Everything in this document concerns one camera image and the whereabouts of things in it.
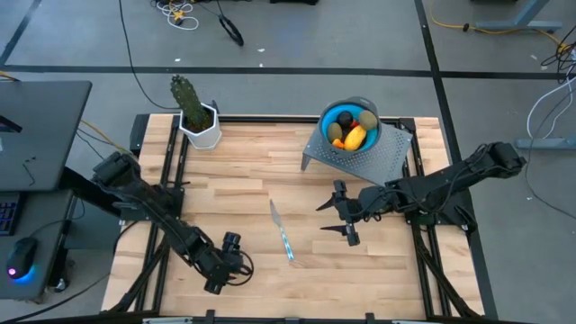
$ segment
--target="gray floor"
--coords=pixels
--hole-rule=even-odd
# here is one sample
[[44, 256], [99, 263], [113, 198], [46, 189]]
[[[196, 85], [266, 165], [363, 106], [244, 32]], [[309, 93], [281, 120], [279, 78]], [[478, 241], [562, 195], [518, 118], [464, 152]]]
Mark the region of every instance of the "gray floor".
[[[0, 1], [0, 49], [12, 37], [32, 0]], [[519, 4], [436, 0], [435, 17], [444, 23], [468, 23], [510, 17]], [[280, 68], [429, 69], [413, 2], [405, 0], [322, 0], [305, 4], [223, 1], [222, 6], [242, 30], [247, 46], [236, 47], [202, 8], [193, 15], [197, 31], [177, 31], [148, 1], [123, 0], [126, 24], [137, 66]], [[426, 0], [429, 10], [431, 1]], [[576, 4], [551, 2], [538, 18], [575, 20]], [[440, 68], [445, 71], [541, 72], [539, 61], [554, 53], [554, 43], [541, 34], [482, 35], [430, 26]], [[127, 66], [118, 4], [114, 0], [78, 2], [43, 0], [13, 55], [12, 65]], [[24, 80], [86, 79], [94, 83], [84, 118], [128, 145], [136, 113], [157, 112], [129, 74], [14, 73]], [[158, 103], [174, 105], [168, 91], [170, 75], [141, 75], [148, 94]], [[204, 101], [215, 99], [224, 113], [320, 113], [326, 104], [363, 95], [390, 116], [440, 116], [431, 78], [390, 76], [241, 76], [190, 75]], [[555, 81], [445, 79], [445, 90], [464, 156], [483, 142], [512, 141], [526, 136], [526, 117], [534, 101], [555, 87]], [[554, 104], [544, 103], [535, 124]], [[568, 111], [556, 134], [566, 135], [576, 122]], [[103, 154], [111, 152], [94, 143]], [[535, 153], [530, 167], [534, 188], [551, 203], [573, 211], [571, 192], [576, 176], [572, 153]], [[98, 157], [85, 143], [75, 142], [68, 165], [91, 175]], [[472, 189], [484, 252], [499, 315], [504, 320], [540, 323], [570, 322], [576, 315], [573, 272], [576, 221], [534, 199], [523, 177], [490, 180]], [[110, 269], [110, 245], [117, 221], [89, 207], [86, 223], [76, 224], [79, 250], [74, 280], [46, 305], [81, 290]], [[91, 228], [100, 226], [98, 233]], [[46, 317], [97, 313], [105, 282], [79, 300]], [[41, 306], [0, 301], [0, 320]]]

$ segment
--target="black desk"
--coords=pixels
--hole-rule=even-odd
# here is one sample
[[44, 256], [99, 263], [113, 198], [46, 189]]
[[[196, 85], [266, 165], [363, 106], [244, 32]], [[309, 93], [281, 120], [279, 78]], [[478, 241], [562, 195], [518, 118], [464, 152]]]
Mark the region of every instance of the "black desk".
[[27, 279], [14, 281], [0, 272], [0, 299], [35, 300], [49, 281], [59, 280], [67, 253], [63, 234], [69, 221], [64, 220], [71, 218], [74, 197], [120, 216], [112, 207], [116, 197], [65, 167], [91, 87], [87, 81], [0, 83], [0, 114], [22, 127], [20, 133], [0, 133], [0, 193], [27, 195], [15, 235], [0, 237], [0, 266], [15, 241], [62, 221], [35, 236], [39, 248]]

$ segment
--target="white flower pot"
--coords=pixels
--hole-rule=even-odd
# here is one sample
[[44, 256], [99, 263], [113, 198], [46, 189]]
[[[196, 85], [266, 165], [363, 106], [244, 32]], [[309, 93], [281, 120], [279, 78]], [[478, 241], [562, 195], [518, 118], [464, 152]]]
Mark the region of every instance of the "white flower pot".
[[213, 150], [222, 138], [222, 131], [220, 130], [220, 123], [218, 122], [218, 112], [207, 104], [203, 103], [202, 106], [212, 111], [212, 116], [214, 117], [212, 127], [199, 133], [192, 132], [191, 130], [186, 129], [182, 124], [184, 120], [184, 112], [180, 112], [180, 130], [184, 132], [195, 149]]

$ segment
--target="blue bowl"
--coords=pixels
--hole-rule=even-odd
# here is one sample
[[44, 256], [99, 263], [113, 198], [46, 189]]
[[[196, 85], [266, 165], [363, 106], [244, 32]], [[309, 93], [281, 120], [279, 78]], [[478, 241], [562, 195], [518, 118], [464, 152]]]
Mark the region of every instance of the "blue bowl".
[[[360, 115], [360, 113], [363, 112], [364, 110], [366, 110], [364, 107], [361, 107], [353, 103], [342, 103], [330, 108], [322, 118], [322, 124], [320, 125], [320, 128], [322, 129], [322, 135], [324, 135], [324, 138], [328, 140], [328, 126], [332, 122], [336, 122], [340, 113], [342, 112], [352, 113], [352, 117], [354, 117], [355, 120], [358, 120], [358, 115]], [[375, 130], [369, 130], [366, 133], [366, 143], [361, 148], [357, 149], [355, 152], [371, 148], [378, 139], [379, 129], [380, 128], [376, 128]]]

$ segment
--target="wooden tabletop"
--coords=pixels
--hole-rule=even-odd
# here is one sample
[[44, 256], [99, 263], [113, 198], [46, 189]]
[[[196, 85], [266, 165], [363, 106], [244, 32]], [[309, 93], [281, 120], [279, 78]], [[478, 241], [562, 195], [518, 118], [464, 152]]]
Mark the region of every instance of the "wooden tabletop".
[[[172, 115], [150, 115], [139, 163], [143, 178], [158, 183]], [[427, 174], [448, 165], [437, 118], [416, 118], [422, 162]], [[241, 248], [254, 260], [253, 279], [225, 286], [220, 295], [205, 292], [204, 279], [171, 253], [161, 314], [222, 317], [362, 319], [425, 318], [415, 249], [402, 215], [356, 226], [362, 243], [349, 247], [345, 237], [320, 227], [340, 225], [334, 209], [315, 211], [333, 191], [333, 180], [346, 181], [348, 196], [371, 185], [312, 160], [305, 172], [302, 151], [315, 124], [228, 123], [210, 152], [188, 150], [183, 219], [200, 227], [219, 245], [226, 231], [242, 236]], [[178, 134], [176, 152], [182, 134]], [[174, 178], [177, 154], [172, 161]], [[295, 260], [289, 262], [280, 232], [270, 215], [272, 199], [281, 215]], [[121, 239], [103, 300], [109, 309], [130, 288], [142, 268], [149, 223], [139, 223]], [[471, 252], [464, 232], [437, 226], [444, 271], [469, 306], [482, 313]], [[428, 271], [436, 314], [437, 285]], [[147, 307], [154, 284], [148, 286]]]

